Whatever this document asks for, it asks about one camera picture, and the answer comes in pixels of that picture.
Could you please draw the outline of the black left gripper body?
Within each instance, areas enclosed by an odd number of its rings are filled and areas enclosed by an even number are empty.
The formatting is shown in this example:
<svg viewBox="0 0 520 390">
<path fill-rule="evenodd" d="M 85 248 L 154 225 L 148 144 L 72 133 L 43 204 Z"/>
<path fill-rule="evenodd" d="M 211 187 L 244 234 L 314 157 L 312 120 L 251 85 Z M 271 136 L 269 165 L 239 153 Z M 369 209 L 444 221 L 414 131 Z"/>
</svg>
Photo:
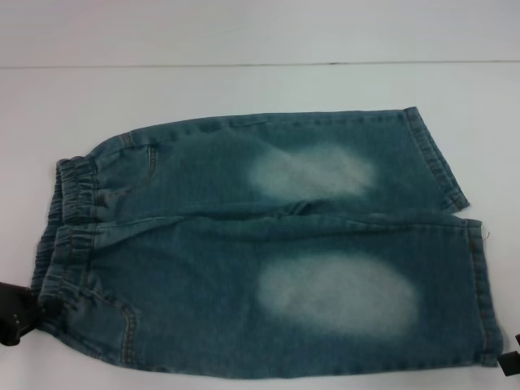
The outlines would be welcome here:
<svg viewBox="0 0 520 390">
<path fill-rule="evenodd" d="M 30 288 L 1 283 L 0 299 L 1 344 L 16 346 L 40 322 L 37 294 Z"/>
</svg>

